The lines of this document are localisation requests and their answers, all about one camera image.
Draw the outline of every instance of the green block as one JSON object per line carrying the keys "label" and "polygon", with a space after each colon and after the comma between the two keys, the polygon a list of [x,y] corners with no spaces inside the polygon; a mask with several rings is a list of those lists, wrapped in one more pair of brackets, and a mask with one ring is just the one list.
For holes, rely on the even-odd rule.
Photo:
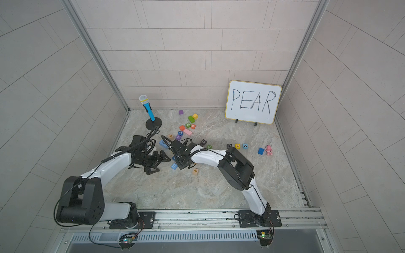
{"label": "green block", "polygon": [[188,118],[188,120],[190,120],[191,123],[196,122],[196,120],[193,118],[193,116],[188,116],[187,118]]}

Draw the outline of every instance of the marble floor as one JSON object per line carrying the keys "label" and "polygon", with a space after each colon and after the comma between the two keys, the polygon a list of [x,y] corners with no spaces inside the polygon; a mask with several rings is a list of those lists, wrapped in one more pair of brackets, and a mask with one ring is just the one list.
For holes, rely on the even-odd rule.
{"label": "marble floor", "polygon": [[[304,207],[294,175],[275,124],[258,124],[225,118],[225,109],[188,109],[183,115],[178,110],[154,110],[163,125],[155,135],[158,151],[160,135],[177,134],[180,125],[185,125],[187,116],[198,114],[196,129],[191,138],[199,143],[205,139],[213,149],[226,149],[226,144],[247,143],[249,149],[241,153],[254,165],[256,181],[264,198],[272,208]],[[145,110],[135,109],[118,140],[117,147],[128,146],[133,135],[145,136],[149,131],[145,122],[149,118]],[[273,155],[259,155],[259,147],[271,145]],[[166,154],[172,157],[170,150]],[[183,208],[249,208],[243,194],[231,187],[219,169],[197,164],[197,176],[191,169],[173,170],[173,162],[163,162],[160,171],[147,176],[143,169],[122,170],[105,187],[107,201],[135,202],[139,209],[183,209]]]}

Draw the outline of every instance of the small pink bear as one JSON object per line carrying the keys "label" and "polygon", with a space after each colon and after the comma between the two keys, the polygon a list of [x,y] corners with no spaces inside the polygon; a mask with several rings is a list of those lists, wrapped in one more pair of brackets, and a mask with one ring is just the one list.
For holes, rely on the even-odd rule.
{"label": "small pink bear", "polygon": [[267,155],[273,155],[273,151],[271,150],[271,146],[267,145],[265,151],[267,152]]}

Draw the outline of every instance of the whiteboard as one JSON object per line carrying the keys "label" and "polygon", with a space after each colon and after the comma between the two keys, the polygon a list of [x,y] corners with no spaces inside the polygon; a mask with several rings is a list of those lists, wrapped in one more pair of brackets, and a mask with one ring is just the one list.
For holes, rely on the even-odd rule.
{"label": "whiteboard", "polygon": [[280,94],[279,85],[232,80],[229,82],[225,117],[272,124]]}

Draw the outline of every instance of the blue block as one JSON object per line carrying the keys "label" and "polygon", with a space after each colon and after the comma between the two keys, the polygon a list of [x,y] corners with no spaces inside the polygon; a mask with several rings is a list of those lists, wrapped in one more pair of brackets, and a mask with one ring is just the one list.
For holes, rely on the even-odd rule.
{"label": "blue block", "polygon": [[163,142],[163,140],[161,140],[161,141],[159,142],[159,144],[160,144],[162,147],[164,147],[165,149],[169,148],[169,147],[166,145],[166,143]]}
{"label": "blue block", "polygon": [[264,153],[264,149],[259,148],[259,152],[257,152],[257,154],[259,154],[259,155],[263,155],[263,153]]}

